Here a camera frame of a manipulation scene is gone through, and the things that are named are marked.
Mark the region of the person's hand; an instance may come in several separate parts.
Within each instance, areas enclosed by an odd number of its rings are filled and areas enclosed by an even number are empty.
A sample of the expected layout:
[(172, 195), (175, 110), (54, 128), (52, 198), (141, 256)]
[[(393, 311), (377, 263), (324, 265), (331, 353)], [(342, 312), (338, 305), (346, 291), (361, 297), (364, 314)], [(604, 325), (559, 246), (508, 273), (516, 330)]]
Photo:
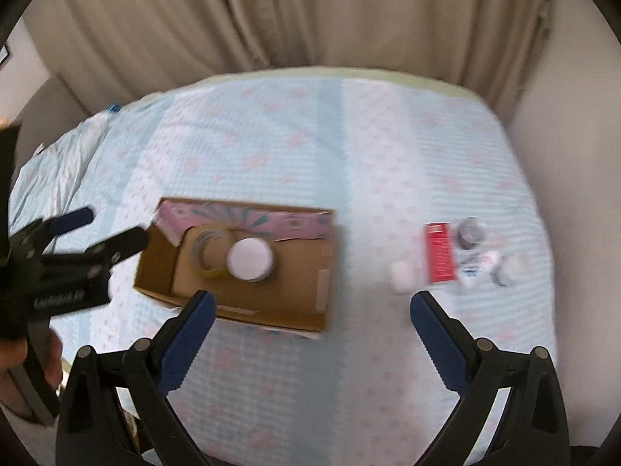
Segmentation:
[(62, 342), (49, 323), (31, 324), (25, 338), (1, 339), (1, 403), (16, 416), (52, 425), (62, 379)]

